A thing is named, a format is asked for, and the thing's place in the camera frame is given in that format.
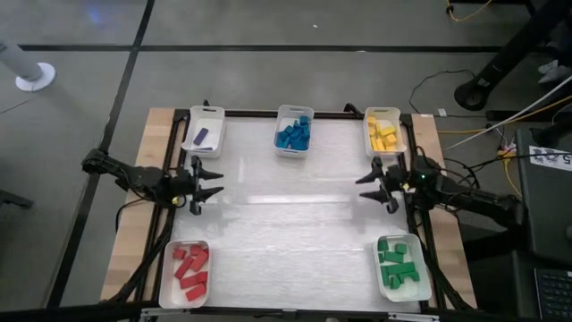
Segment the white cable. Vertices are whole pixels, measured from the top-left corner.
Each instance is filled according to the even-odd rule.
[[[550,95],[552,95],[555,91],[559,90],[562,86],[564,86],[564,85],[565,85],[566,83],[568,83],[569,81],[572,81],[572,76],[570,76],[570,77],[568,77],[566,80],[562,81],[559,86],[557,86],[557,87],[555,87],[554,89],[552,89],[550,92],[548,92],[548,93],[547,93],[546,95],[544,95],[543,97],[540,97],[536,102],[534,102],[533,104],[531,104],[530,106],[528,106],[528,107],[525,108],[524,110],[522,110],[522,111],[520,111],[520,112],[518,112],[518,113],[512,115],[511,117],[509,117],[508,119],[506,119],[506,120],[504,120],[504,121],[502,121],[502,122],[500,122],[500,123],[494,124],[493,126],[491,126],[490,128],[488,128],[488,129],[486,129],[486,130],[480,131],[480,132],[478,132],[477,134],[475,134],[475,135],[473,135],[473,136],[470,136],[470,137],[468,137],[468,138],[462,140],[461,142],[457,142],[457,143],[453,144],[452,146],[446,148],[446,150],[448,150],[448,149],[450,149],[450,148],[455,148],[455,147],[457,147],[457,146],[459,146],[459,145],[461,145],[461,144],[463,144],[463,143],[466,143],[466,142],[468,142],[468,141],[470,141],[470,140],[472,140],[472,139],[474,139],[474,138],[476,138],[476,137],[478,137],[478,136],[480,136],[480,135],[483,135],[483,134],[487,133],[488,131],[492,131],[492,130],[498,128],[499,126],[501,126],[501,125],[503,125],[503,124],[505,124],[505,123],[507,123],[507,122],[510,122],[510,121],[516,119],[516,118],[519,117],[520,115],[526,113],[529,109],[531,109],[531,108],[537,106],[540,102],[544,101],[544,99],[546,99],[547,97],[549,97]]]
[[[507,147],[507,146],[509,145],[509,142],[507,141],[507,138],[504,137],[504,135],[501,133],[501,131],[499,131],[499,129],[495,129],[495,130],[499,133],[500,138],[501,138],[502,140],[504,140],[505,147]]]
[[[560,112],[564,111],[565,109],[571,107],[572,104],[568,104],[564,107],[562,107],[560,110],[558,110],[558,112],[556,112],[556,114],[552,117],[552,125],[554,125],[554,119],[556,118],[556,115],[558,115]]]

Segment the purple block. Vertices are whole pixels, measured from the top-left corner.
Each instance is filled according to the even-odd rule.
[[[205,128],[200,129],[197,136],[193,140],[193,143],[195,143],[195,145],[200,145],[203,142],[203,140],[205,139],[205,136],[207,133],[208,133],[208,129],[205,129]]]

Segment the yellow cable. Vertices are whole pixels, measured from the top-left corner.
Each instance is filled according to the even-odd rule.
[[[515,191],[515,193],[522,198],[522,195],[520,194],[520,192],[517,189],[517,186],[512,182],[512,180],[510,179],[510,174],[509,174],[509,161],[510,159],[504,159],[502,160],[502,162],[504,163],[504,173],[507,175],[507,180],[510,183],[510,186],[512,187],[512,190]]]
[[[511,121],[509,121],[509,122],[506,122],[505,125],[506,125],[506,124],[511,124],[511,123],[514,123],[514,122],[517,122],[517,121],[522,121],[522,120],[526,119],[527,117],[530,117],[530,116],[532,116],[532,115],[534,115],[534,114],[537,114],[537,113],[541,113],[542,111],[545,111],[545,110],[547,110],[547,109],[549,109],[549,108],[553,108],[553,107],[555,107],[555,106],[557,106],[557,105],[559,105],[559,104],[561,104],[561,103],[564,103],[564,102],[570,100],[571,98],[572,98],[572,95],[570,95],[569,97],[564,97],[564,98],[562,98],[562,99],[561,99],[560,101],[558,101],[558,102],[552,103],[552,104],[550,104],[550,105],[548,105],[548,106],[545,106],[545,107],[543,107],[543,108],[539,108],[539,109],[537,109],[537,110],[534,111],[534,112],[531,112],[531,113],[529,113],[529,114],[526,114],[526,115],[517,117],[517,118],[514,119],[514,120],[511,120]],[[484,130],[486,130],[486,129],[466,130],[466,131],[437,131],[437,133],[439,133],[439,134],[471,134],[471,133],[478,133],[478,132],[484,131]]]
[[[465,20],[469,20],[470,18],[472,18],[473,16],[477,15],[479,12],[481,12],[484,8],[486,8],[487,5],[491,4],[492,0],[487,1],[486,4],[483,4],[483,6],[481,6],[480,8],[478,8],[474,13],[469,14],[467,17],[464,18],[457,18],[455,17],[455,15],[453,14],[452,10],[449,10],[449,16],[450,18],[455,21],[455,22],[461,22],[461,21],[465,21]],[[447,0],[447,8],[450,8],[450,2],[449,0]]]

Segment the white bin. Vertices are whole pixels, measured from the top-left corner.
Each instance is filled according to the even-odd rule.
[[[276,141],[278,140],[278,132],[284,131],[288,125],[294,125],[294,121],[299,121],[300,116],[307,116],[308,129],[310,131],[310,139],[307,142],[307,150],[300,151],[292,148],[278,148]],[[306,157],[310,151],[310,142],[312,141],[312,121],[314,121],[314,110],[310,107],[303,106],[280,106],[278,109],[278,117],[276,119],[276,131],[274,132],[274,148],[276,154],[282,157]]]
[[[385,238],[390,246],[390,251],[396,243],[404,243],[408,245],[408,252],[403,255],[403,262],[414,262],[416,271],[419,273],[419,282],[413,282],[410,278],[405,280],[405,283],[397,290],[391,290],[389,286],[383,285],[382,270],[380,266],[393,265],[396,263],[385,260],[383,263],[379,262],[377,256],[377,241],[373,243],[374,261],[375,261],[375,274],[377,275],[377,283],[379,284],[379,291],[381,294],[391,301],[426,301],[431,298],[431,284],[429,283],[429,275],[427,274],[427,267],[423,259],[423,251],[421,250],[421,242],[413,233],[393,236],[382,236]]]
[[[207,129],[200,145],[193,143],[201,129]],[[217,158],[223,150],[224,108],[216,106],[193,106],[190,109],[190,124],[187,137],[181,147],[192,156]]]
[[[407,150],[408,147],[403,144],[403,136],[401,136],[400,114],[401,111],[395,107],[368,107],[366,109],[366,115],[364,116],[364,142],[366,144],[366,154],[368,157],[394,156]],[[369,139],[368,116],[373,116],[382,127],[393,126],[395,128],[395,137],[397,139],[395,151],[374,151],[372,142]]]
[[[191,245],[201,245],[203,248],[208,249],[208,259],[200,270],[201,272],[208,273],[208,277],[206,279],[206,293],[194,301],[187,300],[186,292],[190,290],[190,288],[182,290],[179,285],[179,279],[174,276],[174,273],[177,271],[177,268],[179,268],[182,260],[174,259],[172,257],[172,252],[175,248],[184,248],[187,253],[189,253]],[[208,299],[209,290],[211,289],[211,272],[213,266],[211,260],[212,257],[213,250],[208,247],[208,243],[206,243],[206,241],[170,241],[164,248],[163,273],[161,274],[161,288],[159,289],[159,305],[163,309],[192,309],[202,307]],[[196,273],[198,272],[188,270],[184,277],[188,277]]]

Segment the sticker label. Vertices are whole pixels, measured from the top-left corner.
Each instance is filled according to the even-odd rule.
[[[550,154],[550,153],[569,153],[567,151],[557,150],[554,148],[540,148],[540,147],[528,147],[528,152],[531,155],[537,154]],[[530,163],[533,165],[548,166],[551,168],[572,171],[572,155],[562,155],[562,156],[533,156],[530,157]]]

